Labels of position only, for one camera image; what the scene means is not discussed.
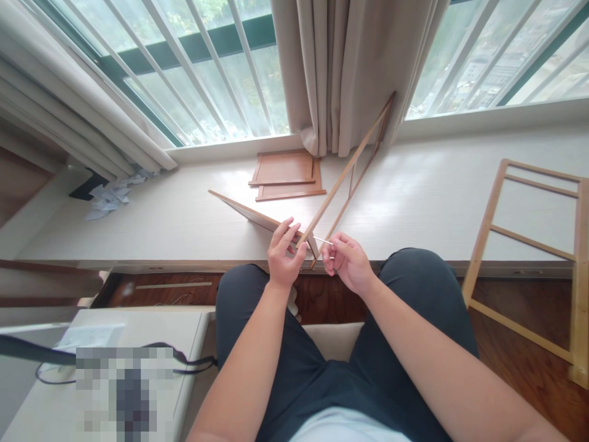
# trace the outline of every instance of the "crumpled paper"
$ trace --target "crumpled paper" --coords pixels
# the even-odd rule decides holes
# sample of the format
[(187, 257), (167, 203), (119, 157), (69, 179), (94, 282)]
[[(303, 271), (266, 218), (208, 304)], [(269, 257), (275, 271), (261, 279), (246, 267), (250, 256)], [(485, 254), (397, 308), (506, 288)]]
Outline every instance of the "crumpled paper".
[(113, 181), (108, 183), (106, 187), (102, 184), (95, 187), (90, 192), (94, 197), (92, 200), (92, 210), (86, 215), (86, 221), (104, 218), (106, 215), (115, 211), (121, 204), (130, 202), (128, 193), (131, 191), (133, 185), (138, 185), (145, 182), (146, 179), (154, 178), (160, 174), (157, 172), (148, 172), (141, 169), (130, 178)]

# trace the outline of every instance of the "dark pants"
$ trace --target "dark pants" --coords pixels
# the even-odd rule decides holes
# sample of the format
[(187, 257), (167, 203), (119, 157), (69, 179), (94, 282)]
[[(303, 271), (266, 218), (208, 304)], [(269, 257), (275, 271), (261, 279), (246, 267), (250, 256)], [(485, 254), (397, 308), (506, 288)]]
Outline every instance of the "dark pants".
[[(452, 267), (435, 253), (403, 249), (380, 269), (383, 281), (411, 308), (478, 357)], [(217, 294), (217, 354), (222, 369), (269, 276), (255, 265), (229, 270)], [(388, 345), (373, 316), (350, 362), (326, 361), (290, 312), (285, 312), (278, 368), (258, 440), (287, 441), (315, 413), (341, 406), (403, 432), (410, 440), (450, 440)]]

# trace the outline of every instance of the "leg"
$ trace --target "leg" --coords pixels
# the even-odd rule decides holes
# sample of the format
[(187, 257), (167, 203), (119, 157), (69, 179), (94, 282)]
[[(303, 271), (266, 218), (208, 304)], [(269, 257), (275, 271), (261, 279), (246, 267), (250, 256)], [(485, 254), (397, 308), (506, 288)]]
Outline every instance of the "leg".
[[(379, 279), (424, 319), (478, 357), (454, 270), (438, 255), (423, 249), (400, 250), (382, 264)], [(433, 439), (449, 440), (371, 314), (354, 346), (350, 367), (401, 405), (410, 426), (430, 426)]]
[[(221, 278), (217, 291), (219, 370), (258, 305), (268, 280), (268, 274), (253, 264), (235, 267)], [(275, 431), (272, 421), (287, 410), (324, 364), (313, 340), (286, 310), (278, 367), (259, 439), (272, 435)]]

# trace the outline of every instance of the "person's left hand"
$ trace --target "person's left hand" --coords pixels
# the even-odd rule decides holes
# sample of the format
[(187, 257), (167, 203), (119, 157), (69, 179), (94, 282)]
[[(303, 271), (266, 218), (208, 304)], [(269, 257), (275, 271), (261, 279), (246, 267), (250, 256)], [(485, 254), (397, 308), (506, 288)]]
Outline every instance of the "person's left hand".
[[(299, 270), (307, 254), (306, 242), (301, 244), (296, 253), (293, 246), (290, 245), (301, 226), (301, 223), (296, 223), (289, 228), (288, 226), (293, 219), (290, 217), (278, 226), (272, 235), (268, 249), (268, 266), (270, 267), (270, 282), (268, 284), (279, 290), (285, 290), (287, 293), (290, 292), (290, 287), (299, 275)], [(294, 257), (287, 257), (287, 251), (292, 253)]]

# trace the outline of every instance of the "metal pin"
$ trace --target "metal pin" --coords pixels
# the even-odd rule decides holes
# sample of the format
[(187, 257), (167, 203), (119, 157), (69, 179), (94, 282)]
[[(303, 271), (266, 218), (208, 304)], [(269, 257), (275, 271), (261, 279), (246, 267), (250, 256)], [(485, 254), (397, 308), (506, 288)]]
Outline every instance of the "metal pin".
[(333, 246), (333, 242), (325, 241), (324, 239), (317, 238), (316, 236), (314, 236), (313, 238), (315, 238), (317, 241), (321, 241), (321, 242), (324, 242), (325, 244), (329, 244), (330, 246)]

